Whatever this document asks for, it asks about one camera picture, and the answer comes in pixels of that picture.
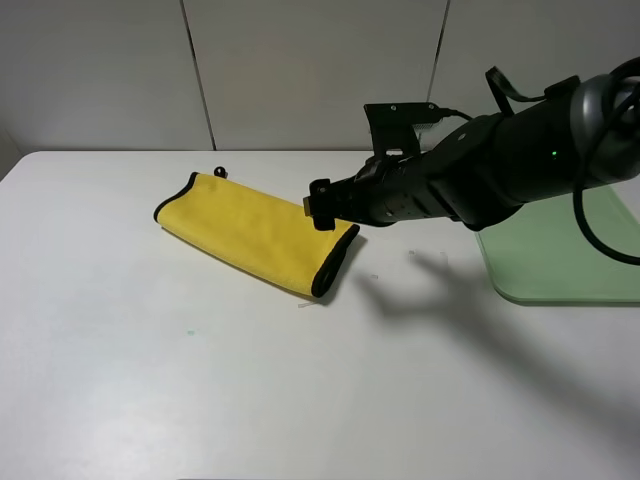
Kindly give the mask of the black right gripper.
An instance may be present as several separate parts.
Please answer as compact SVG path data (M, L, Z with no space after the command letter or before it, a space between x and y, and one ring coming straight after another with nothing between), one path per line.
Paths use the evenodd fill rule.
M414 170L414 157L374 155L349 178L312 181L305 209L318 231L335 230L336 219L375 227L414 220Z

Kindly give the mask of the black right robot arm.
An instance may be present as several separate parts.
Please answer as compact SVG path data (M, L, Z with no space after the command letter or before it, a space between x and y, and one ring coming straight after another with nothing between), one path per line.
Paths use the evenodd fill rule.
M384 227L448 218L479 231L523 205L570 193L578 173L589 188L639 172L639 63L588 80L572 76L524 99L497 69L486 80L498 110L465 117L429 151L421 127L451 115L430 102L365 106L373 154L352 177L318 179L304 211L318 230L341 221Z

